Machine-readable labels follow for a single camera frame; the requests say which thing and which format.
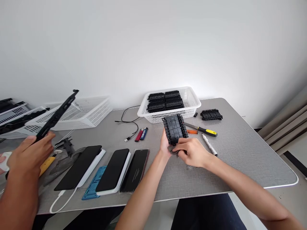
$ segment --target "beige curtain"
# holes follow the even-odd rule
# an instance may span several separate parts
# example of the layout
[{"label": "beige curtain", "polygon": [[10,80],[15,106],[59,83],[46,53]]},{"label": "beige curtain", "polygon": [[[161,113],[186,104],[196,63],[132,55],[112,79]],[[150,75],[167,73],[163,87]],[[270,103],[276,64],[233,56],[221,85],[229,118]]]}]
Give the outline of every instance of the beige curtain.
[{"label": "beige curtain", "polygon": [[258,134],[278,153],[283,154],[307,134],[307,86]]}]

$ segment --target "white wall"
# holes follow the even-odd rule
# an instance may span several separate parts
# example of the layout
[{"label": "white wall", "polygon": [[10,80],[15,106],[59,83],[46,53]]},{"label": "white wall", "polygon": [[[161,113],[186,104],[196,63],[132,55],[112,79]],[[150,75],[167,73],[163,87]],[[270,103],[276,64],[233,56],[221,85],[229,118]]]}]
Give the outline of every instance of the white wall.
[{"label": "white wall", "polygon": [[307,81],[306,0],[4,0],[0,98],[31,105],[192,86],[262,127]]}]

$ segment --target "hand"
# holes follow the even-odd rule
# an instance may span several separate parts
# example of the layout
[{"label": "hand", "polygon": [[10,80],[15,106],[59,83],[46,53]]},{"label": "hand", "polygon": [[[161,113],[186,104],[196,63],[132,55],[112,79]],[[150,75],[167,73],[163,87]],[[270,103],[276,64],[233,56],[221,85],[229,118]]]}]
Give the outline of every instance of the hand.
[{"label": "hand", "polygon": [[165,129],[163,129],[159,153],[161,153],[164,157],[170,158],[171,153],[167,149],[168,146],[169,146],[169,141],[166,137]]},{"label": "hand", "polygon": [[55,134],[49,132],[43,139],[33,144],[36,136],[28,136],[8,159],[7,165],[10,167],[10,171],[35,172],[39,176],[40,166],[53,151],[51,140],[54,137]]},{"label": "hand", "polygon": [[203,167],[208,169],[212,157],[204,146],[196,138],[179,138],[177,146],[173,152],[179,151],[178,156],[187,164],[195,167]]},{"label": "hand", "polygon": [[[6,157],[5,157],[5,156],[2,156],[2,154],[3,154],[3,153],[0,153],[0,163],[4,162],[5,159],[6,159]],[[5,173],[5,171],[3,171],[2,169],[0,169],[0,175],[1,175],[2,173]]]}]

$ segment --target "red lighter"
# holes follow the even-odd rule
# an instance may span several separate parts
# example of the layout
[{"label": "red lighter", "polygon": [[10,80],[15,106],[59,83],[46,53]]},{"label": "red lighter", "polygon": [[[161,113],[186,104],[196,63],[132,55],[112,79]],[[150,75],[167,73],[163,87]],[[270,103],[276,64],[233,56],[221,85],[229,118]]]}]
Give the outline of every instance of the red lighter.
[{"label": "red lighter", "polygon": [[142,133],[143,133],[143,130],[144,130],[144,129],[141,129],[141,130],[139,131],[139,133],[138,133],[136,139],[134,140],[135,142],[138,142],[138,141],[140,140],[140,138],[141,138],[141,136],[142,136]]}]

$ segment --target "blue lighter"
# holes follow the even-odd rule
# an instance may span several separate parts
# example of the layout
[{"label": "blue lighter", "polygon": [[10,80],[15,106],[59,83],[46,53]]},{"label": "blue lighter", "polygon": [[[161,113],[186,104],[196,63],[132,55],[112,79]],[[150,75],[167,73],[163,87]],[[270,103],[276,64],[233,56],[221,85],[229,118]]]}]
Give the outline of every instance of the blue lighter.
[{"label": "blue lighter", "polygon": [[141,141],[143,141],[145,139],[145,136],[146,136],[146,133],[147,133],[147,130],[148,128],[146,127],[144,130],[143,130],[143,133],[142,133],[142,136],[140,138]]}]

